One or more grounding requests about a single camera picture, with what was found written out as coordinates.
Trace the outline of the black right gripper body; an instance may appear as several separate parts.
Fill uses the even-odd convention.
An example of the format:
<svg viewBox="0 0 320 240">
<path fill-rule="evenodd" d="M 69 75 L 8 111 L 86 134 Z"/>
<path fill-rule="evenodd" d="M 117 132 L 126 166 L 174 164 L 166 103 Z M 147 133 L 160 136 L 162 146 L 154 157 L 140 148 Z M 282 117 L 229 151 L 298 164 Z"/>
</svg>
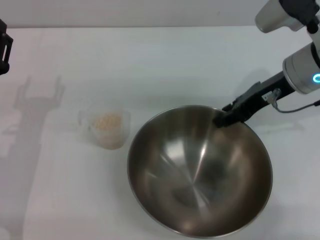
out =
<svg viewBox="0 0 320 240">
<path fill-rule="evenodd" d="M 277 109 L 278 100 L 294 92 L 295 90 L 281 71 L 269 79 L 262 81 L 258 92 L 247 100 L 245 104 L 258 106 L 258 111 L 268 105 L 272 105 Z"/>
</svg>

